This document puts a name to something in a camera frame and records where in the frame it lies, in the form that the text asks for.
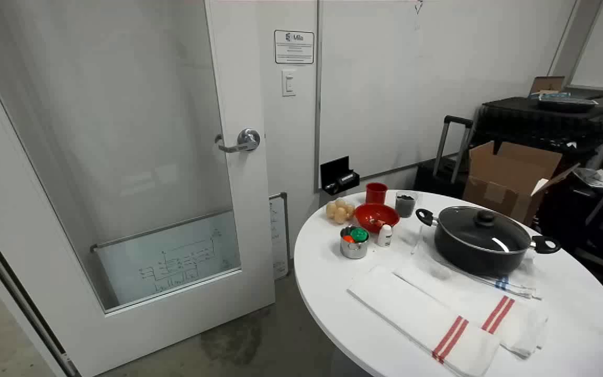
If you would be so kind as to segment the red striped towel rear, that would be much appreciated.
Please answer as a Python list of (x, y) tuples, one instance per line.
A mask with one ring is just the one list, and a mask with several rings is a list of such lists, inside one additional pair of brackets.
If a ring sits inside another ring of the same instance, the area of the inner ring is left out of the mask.
[(549, 315), (527, 300), (478, 282), (442, 264), (405, 264), (400, 278), (431, 294), (472, 324), (496, 335), (500, 346), (519, 358), (531, 358), (542, 343)]

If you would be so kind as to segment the round pale food item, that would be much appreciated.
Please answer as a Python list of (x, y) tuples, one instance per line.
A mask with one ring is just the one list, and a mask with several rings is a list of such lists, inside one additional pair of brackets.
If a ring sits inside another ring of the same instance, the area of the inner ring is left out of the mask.
[(333, 224), (345, 224), (353, 219), (353, 214), (355, 214), (355, 204), (344, 201), (344, 199), (336, 199), (336, 201), (330, 201), (328, 203), (328, 217), (333, 222)]

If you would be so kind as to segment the black suitcase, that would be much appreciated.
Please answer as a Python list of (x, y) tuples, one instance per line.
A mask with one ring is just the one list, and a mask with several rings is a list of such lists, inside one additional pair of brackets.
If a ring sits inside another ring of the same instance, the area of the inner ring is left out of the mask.
[[(447, 155), (445, 146), (447, 146), (448, 130), (452, 126), (463, 128), (463, 138), (462, 138), (458, 150), (455, 155)], [(448, 194), (457, 199), (463, 197), (468, 173), (469, 173), (468, 150), (472, 146), (472, 130), (473, 130), (473, 121), (468, 116), (458, 116), (458, 114), (445, 116), (445, 128), (442, 128), (435, 157), (430, 160), (424, 160), (418, 167), (416, 191), (427, 191), (427, 192)]]

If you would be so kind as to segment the small white bottle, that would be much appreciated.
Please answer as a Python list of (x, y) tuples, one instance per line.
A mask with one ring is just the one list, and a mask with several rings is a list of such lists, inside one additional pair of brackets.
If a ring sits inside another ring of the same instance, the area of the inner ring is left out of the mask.
[(377, 235), (377, 244), (381, 247), (393, 244), (393, 237), (394, 237), (394, 227), (390, 224), (383, 224)]

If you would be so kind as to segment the black cooking pot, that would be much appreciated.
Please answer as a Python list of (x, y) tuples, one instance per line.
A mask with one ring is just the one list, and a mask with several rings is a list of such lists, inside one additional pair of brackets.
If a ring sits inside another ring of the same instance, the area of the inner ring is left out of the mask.
[(420, 207), (416, 215), (435, 227), (433, 244), (445, 259), (478, 277), (507, 277), (521, 265), (528, 250), (561, 249), (560, 240), (531, 235), (515, 219), (493, 210), (451, 204), (433, 214)]

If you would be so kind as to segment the glass pot lid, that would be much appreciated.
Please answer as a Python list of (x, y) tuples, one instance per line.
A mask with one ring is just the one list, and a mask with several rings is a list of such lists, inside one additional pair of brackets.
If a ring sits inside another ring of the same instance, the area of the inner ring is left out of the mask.
[(439, 226), (465, 244), (515, 252), (531, 244), (528, 232), (504, 214), (468, 204), (447, 207), (439, 215)]

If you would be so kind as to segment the blue striped towel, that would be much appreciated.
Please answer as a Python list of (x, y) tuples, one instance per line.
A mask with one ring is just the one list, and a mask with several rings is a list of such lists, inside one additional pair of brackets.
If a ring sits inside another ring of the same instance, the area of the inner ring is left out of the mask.
[(524, 300), (540, 300), (536, 291), (536, 281), (528, 273), (509, 273), (495, 281), (495, 286), (500, 291), (509, 291)]

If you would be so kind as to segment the light switch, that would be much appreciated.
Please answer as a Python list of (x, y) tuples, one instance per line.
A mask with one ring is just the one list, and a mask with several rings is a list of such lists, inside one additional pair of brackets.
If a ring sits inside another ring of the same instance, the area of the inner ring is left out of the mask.
[(296, 77), (297, 71), (296, 69), (282, 69), (282, 89), (283, 89), (283, 99), (292, 99), (296, 96)]

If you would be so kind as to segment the wall sign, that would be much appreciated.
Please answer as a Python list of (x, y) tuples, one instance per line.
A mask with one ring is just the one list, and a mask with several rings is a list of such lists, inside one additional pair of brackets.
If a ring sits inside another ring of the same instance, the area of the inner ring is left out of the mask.
[(274, 62), (276, 65), (312, 65), (315, 62), (315, 34), (276, 29), (274, 30)]

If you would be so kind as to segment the red bowl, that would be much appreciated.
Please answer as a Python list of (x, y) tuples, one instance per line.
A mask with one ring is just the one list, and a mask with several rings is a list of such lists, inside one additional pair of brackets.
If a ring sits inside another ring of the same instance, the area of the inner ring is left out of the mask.
[(383, 203), (363, 203), (355, 210), (355, 219), (370, 232), (379, 232), (383, 224), (396, 226), (400, 215), (394, 207)]

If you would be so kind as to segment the red striped towel front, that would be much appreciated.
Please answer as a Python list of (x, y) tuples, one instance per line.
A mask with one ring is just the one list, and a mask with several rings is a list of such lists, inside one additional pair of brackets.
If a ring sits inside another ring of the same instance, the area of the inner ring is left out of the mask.
[(485, 377), (500, 340), (387, 269), (370, 271), (351, 292), (462, 377)]

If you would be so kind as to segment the white door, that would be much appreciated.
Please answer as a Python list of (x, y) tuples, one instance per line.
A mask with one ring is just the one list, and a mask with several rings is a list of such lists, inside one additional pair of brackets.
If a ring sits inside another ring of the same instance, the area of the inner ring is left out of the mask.
[(80, 377), (272, 304), (259, 0), (0, 0), (0, 252)]

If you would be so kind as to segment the red mug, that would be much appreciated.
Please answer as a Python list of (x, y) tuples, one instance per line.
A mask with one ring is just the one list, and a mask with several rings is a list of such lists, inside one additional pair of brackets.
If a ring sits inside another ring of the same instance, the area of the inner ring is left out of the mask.
[(387, 187), (383, 181), (371, 181), (367, 187), (367, 201), (370, 203), (383, 203), (385, 201), (385, 192), (387, 192)]

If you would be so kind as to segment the cardboard box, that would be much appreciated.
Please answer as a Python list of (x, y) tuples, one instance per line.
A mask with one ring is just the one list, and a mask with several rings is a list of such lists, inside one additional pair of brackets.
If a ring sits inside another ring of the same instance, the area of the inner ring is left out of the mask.
[(561, 152), (515, 143), (478, 145), (469, 150), (463, 197), (532, 224), (549, 188), (576, 169), (563, 167), (561, 159)]

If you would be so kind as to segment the red striped towel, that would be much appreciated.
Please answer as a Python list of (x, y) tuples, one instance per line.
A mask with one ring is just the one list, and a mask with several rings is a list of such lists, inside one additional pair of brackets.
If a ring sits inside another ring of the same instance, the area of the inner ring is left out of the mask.
[(496, 335), (500, 346), (519, 358), (531, 358), (542, 343), (549, 315), (527, 300), (478, 282), (442, 264), (405, 264), (400, 278), (431, 294), (472, 324)]
[(462, 377), (485, 377), (500, 340), (387, 269), (370, 271), (351, 292)]

